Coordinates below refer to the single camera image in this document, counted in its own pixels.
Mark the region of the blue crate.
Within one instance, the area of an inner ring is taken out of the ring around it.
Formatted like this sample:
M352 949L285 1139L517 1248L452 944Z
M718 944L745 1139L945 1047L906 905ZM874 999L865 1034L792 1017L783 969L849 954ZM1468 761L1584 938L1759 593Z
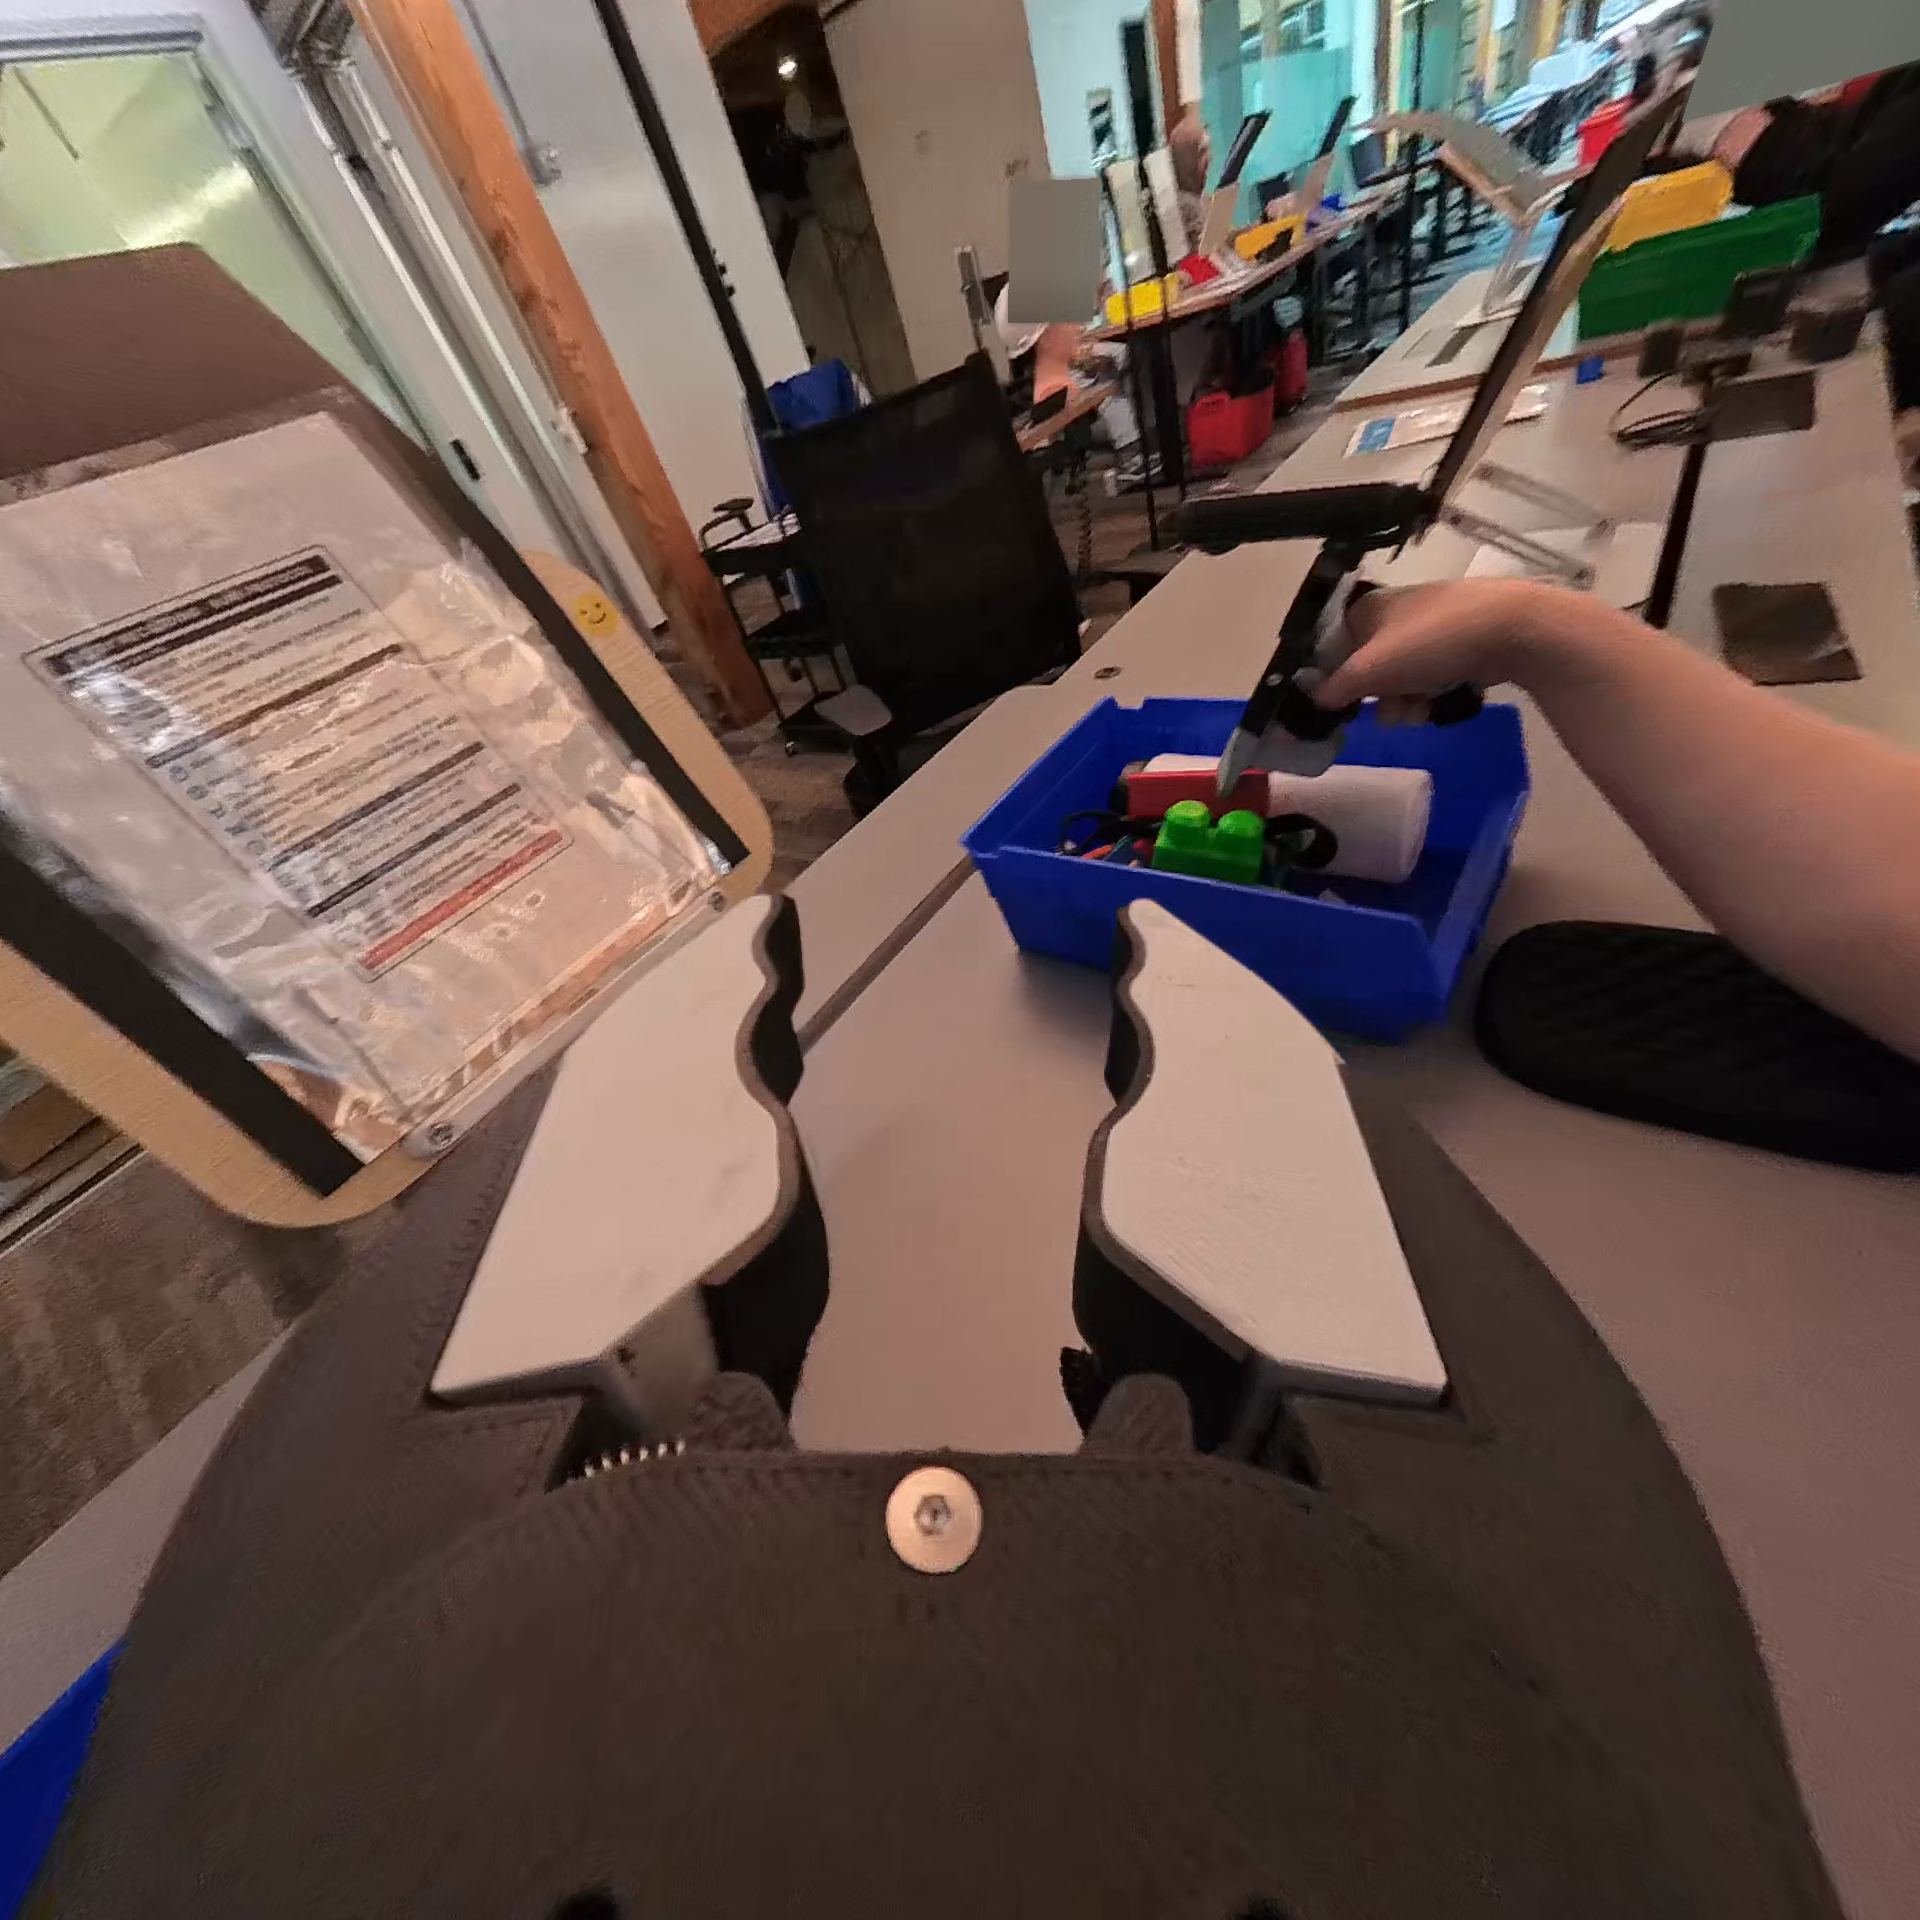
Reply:
M871 395L856 373L829 357L765 387L775 430L783 435L860 413Z

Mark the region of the framed instruction sheet stand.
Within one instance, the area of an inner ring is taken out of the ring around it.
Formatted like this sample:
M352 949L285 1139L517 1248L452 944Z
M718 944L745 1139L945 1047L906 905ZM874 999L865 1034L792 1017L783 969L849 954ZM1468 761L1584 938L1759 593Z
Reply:
M410 442L345 383L285 321L206 251L190 243L78 256L4 271L4 481L255 407L345 391L381 422L414 473L472 517L484 544L518 549ZM128 1039L157 995L130 961L113 961L52 894L4 851L4 946L68 987ZM213 1082L206 1042L182 1059L182 1080ZM449 1139L434 1125L417 1143Z

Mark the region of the thin display panel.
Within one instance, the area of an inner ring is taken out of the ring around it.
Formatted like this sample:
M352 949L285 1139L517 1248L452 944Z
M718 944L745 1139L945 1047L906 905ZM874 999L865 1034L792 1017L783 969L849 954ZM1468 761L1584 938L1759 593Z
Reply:
M1449 512L1454 494L1471 478L1488 446L1504 430L1514 393L1526 385L1549 335L1577 298L1582 280L1615 223L1628 190L1641 176L1647 155L1676 130L1681 114L1684 91L1679 88L1631 111L1615 138L1577 182L1574 200L1552 239L1552 248L1526 285L1519 309L1481 373L1447 450L1431 470L1417 521L1422 530Z

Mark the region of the black square pad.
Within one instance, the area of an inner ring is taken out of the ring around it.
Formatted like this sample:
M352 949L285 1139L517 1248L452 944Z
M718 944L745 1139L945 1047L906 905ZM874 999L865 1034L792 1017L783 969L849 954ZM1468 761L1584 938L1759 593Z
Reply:
M1823 582L1711 589L1720 663L1761 688L1857 683L1861 663Z

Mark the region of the white tube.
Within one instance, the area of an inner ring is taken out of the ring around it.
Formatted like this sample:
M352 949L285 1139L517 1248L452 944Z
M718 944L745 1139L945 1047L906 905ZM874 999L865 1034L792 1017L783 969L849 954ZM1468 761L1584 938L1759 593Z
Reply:
M1333 835L1319 871L1401 881L1418 862L1433 810L1433 775L1422 767L1337 763L1324 775L1272 773L1268 822L1302 816Z

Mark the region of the wooden pillar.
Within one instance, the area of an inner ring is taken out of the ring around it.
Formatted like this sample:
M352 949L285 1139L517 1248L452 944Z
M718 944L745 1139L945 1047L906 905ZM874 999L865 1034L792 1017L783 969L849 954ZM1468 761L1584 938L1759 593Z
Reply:
M773 694L703 562L591 304L545 217L506 118L449 2L350 2L511 298L534 357L583 432L585 465L728 728Z

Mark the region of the yellow storage bin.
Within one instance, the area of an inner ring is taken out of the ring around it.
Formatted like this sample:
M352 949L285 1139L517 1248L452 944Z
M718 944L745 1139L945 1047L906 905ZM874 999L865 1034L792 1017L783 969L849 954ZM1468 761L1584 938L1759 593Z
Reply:
M1714 223L1733 203L1733 185L1728 168L1714 159L1634 179L1617 203L1601 251L1625 251Z

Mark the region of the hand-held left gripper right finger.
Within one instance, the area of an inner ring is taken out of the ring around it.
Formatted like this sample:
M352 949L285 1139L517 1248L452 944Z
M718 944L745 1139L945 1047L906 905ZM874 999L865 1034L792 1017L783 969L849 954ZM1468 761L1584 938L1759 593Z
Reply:
M1133 899L1103 1074L1071 1264L1095 1387L1172 1379L1198 1442L1266 1442L1296 1399L1444 1406L1344 1063L1290 1000Z

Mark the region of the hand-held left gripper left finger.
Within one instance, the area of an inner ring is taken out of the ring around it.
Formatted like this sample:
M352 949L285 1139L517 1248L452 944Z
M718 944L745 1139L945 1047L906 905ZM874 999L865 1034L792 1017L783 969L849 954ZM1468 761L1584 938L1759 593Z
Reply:
M578 1397L685 1419L714 1375L788 1416L829 1302L829 1242L791 1105L798 905L754 895L567 1051L429 1393Z

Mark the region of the green toy brick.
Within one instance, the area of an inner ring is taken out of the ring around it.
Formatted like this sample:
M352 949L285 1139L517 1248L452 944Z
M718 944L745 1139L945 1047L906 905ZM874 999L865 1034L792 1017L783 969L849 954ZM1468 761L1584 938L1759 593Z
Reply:
M1149 869L1228 883L1262 883L1266 817L1234 807L1213 814L1207 801L1177 799L1159 821Z

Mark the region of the red rectangular block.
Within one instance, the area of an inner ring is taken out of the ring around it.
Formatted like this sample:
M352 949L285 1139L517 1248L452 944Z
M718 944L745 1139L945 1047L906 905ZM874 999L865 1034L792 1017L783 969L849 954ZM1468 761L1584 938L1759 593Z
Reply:
M1248 810L1264 821L1272 808L1272 775L1245 770L1232 789L1215 782L1218 761L1190 753L1159 753L1128 765L1116 786L1127 821L1156 822L1175 807L1198 803L1209 821Z

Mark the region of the black floor lamp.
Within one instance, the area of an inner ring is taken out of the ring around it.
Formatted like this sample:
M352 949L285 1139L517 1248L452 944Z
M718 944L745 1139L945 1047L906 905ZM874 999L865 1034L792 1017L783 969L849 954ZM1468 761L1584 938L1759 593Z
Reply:
M692 267L703 288L713 319L721 334L726 359L730 361L730 368L735 373L740 395L748 401L752 430L757 435L773 435L778 432L775 405L760 377L748 329L742 327L740 314L735 310L735 298L724 262L713 248L713 239L709 237L703 215L697 206L697 199L692 197L690 179L680 166L680 155L673 145L669 126L664 120L664 111L661 109L655 88L642 66L639 50L632 41L632 31L624 7L618 2L591 2L591 10L599 21L601 33L608 41L608 50L612 54L617 75L628 94L632 114L639 126L639 135L653 158L668 203L672 206L680 232L688 241Z

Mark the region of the white monitor stand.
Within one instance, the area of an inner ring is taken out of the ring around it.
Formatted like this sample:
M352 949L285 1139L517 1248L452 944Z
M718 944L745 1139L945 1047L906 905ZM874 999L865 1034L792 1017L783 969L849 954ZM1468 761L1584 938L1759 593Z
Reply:
M1585 592L1620 518L1534 473L1478 462L1436 510L1437 522L1513 559L1521 576Z

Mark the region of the person's right forearm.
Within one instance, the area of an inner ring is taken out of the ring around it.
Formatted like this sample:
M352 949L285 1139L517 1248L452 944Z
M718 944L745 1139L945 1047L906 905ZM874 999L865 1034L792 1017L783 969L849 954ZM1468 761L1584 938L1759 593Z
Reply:
M1504 677L1743 957L1918 1055L1918 770L1590 595L1498 582Z

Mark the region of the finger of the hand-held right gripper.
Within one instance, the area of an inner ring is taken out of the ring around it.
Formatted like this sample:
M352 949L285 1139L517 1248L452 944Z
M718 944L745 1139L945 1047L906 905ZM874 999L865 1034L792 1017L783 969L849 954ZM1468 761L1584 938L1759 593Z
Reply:
M1215 761L1215 794L1229 798L1249 773L1290 773L1298 739L1287 728L1290 679L1262 679Z

